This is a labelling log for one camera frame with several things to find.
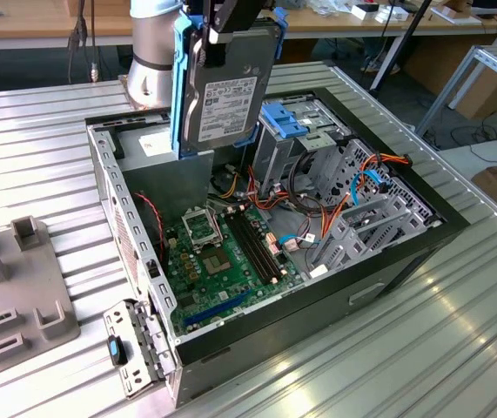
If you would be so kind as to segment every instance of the green motherboard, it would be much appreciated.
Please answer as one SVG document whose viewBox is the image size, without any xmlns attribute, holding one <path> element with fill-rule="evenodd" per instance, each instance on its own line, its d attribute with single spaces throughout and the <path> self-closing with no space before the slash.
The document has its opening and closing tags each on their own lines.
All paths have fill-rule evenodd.
<svg viewBox="0 0 497 418">
<path fill-rule="evenodd" d="M 167 278 L 178 301 L 171 315 L 177 335 L 221 321 L 303 282 L 289 256 L 275 251 L 277 247 L 270 249 L 268 226 L 257 209 L 218 214 L 215 221 L 223 241 L 197 252 L 185 223 L 165 231 L 171 245 Z M 214 225 L 196 224 L 190 233 L 201 239 L 214 230 Z"/>
</svg>

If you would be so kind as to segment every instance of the red cable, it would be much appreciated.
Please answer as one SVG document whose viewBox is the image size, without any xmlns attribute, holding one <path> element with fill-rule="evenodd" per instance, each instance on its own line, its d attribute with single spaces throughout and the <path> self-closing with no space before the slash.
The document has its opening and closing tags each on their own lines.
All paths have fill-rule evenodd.
<svg viewBox="0 0 497 418">
<path fill-rule="evenodd" d="M 152 204 L 151 200 L 146 198 L 144 195 L 140 193 L 134 193 L 136 196 L 141 198 L 145 203 L 147 203 L 150 208 L 152 209 L 153 213 L 155 213 L 155 217 L 158 219 L 158 224 L 159 224 L 159 239 L 161 240 L 161 261 L 163 260 L 163 251 L 164 251 L 164 246 L 163 246 L 163 223 L 161 222 L 161 217 L 159 216 L 158 210 L 155 208 L 155 205 Z"/>
</svg>

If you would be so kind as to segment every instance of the yellow wire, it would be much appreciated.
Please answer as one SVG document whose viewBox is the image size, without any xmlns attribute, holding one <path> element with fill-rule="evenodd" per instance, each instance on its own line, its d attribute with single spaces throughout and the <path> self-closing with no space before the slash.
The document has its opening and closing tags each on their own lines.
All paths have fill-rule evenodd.
<svg viewBox="0 0 497 418">
<path fill-rule="evenodd" d="M 231 185 L 231 188 L 229 189 L 229 191 L 227 193 L 219 196 L 221 199 L 227 199 L 227 198 L 230 198 L 232 196 L 232 194 L 234 193 L 234 190 L 237 188 L 237 179 L 238 179 L 238 173 L 236 173 L 234 175 L 234 179 L 232 181 L 232 185 Z"/>
</svg>

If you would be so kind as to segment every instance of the motherboard chip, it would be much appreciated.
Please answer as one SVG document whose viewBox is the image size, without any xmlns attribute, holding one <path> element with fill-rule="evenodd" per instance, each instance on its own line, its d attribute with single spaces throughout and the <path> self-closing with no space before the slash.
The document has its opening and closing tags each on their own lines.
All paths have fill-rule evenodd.
<svg viewBox="0 0 497 418">
<path fill-rule="evenodd" d="M 210 248 L 200 254 L 205 270 L 209 274 L 216 274 L 231 268 L 231 262 L 223 248 Z"/>
<path fill-rule="evenodd" d="M 194 305 L 196 301 L 194 300 L 194 297 L 191 294 L 188 294 L 186 296 L 183 296 L 178 300 L 178 304 L 180 307 L 189 307 L 191 305 Z"/>
</svg>

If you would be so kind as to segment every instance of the table leg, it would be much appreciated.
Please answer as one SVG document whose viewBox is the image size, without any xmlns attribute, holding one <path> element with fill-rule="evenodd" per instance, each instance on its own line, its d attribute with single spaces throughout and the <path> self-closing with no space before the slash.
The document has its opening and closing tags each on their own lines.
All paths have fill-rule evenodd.
<svg viewBox="0 0 497 418">
<path fill-rule="evenodd" d="M 497 46 L 497 38 L 495 38 L 494 43 L 492 46 Z M 476 79 L 480 76 L 482 71 L 484 70 L 486 66 L 484 64 L 477 64 L 474 70 L 471 72 L 471 75 L 468 76 L 467 81 L 463 83 L 463 85 L 460 87 L 459 91 L 457 91 L 457 94 L 453 97 L 453 100 L 451 103 L 448 105 L 449 109 L 455 109 L 457 105 L 460 103 L 460 101 L 465 97 L 465 95 L 468 93 L 470 88 L 473 86 L 473 84 L 476 82 Z"/>
<path fill-rule="evenodd" d="M 393 40 L 393 43 L 391 44 L 391 48 L 389 49 L 389 52 L 387 52 L 386 58 L 384 59 L 384 62 L 381 64 L 381 67 L 379 68 L 378 74 L 376 75 L 376 78 L 373 80 L 372 86 L 370 87 L 370 90 L 374 90 L 377 86 L 379 81 L 381 80 L 382 75 L 384 72 L 386 72 L 386 68 L 389 65 L 389 62 L 391 61 L 391 58 L 393 55 L 395 55 L 395 52 L 399 48 L 399 45 L 401 41 L 403 40 L 403 37 L 396 37 Z"/>
<path fill-rule="evenodd" d="M 449 81 L 441 91 L 440 95 L 433 102 L 425 117 L 420 121 L 419 125 L 416 128 L 416 134 L 419 137 L 422 137 L 426 133 L 426 131 L 430 127 L 430 123 L 432 122 L 433 117 L 445 104 L 447 97 L 451 94 L 457 83 L 459 83 L 459 81 L 462 79 L 463 75 L 467 73 L 468 69 L 474 61 L 476 48 L 476 46 L 473 46 L 470 49 L 470 51 L 465 56 L 465 59 L 463 59 L 463 61 L 459 64 L 459 67 L 457 67 L 457 70 L 455 70 L 455 73 L 451 76 L 451 78 L 449 78 Z"/>
</svg>

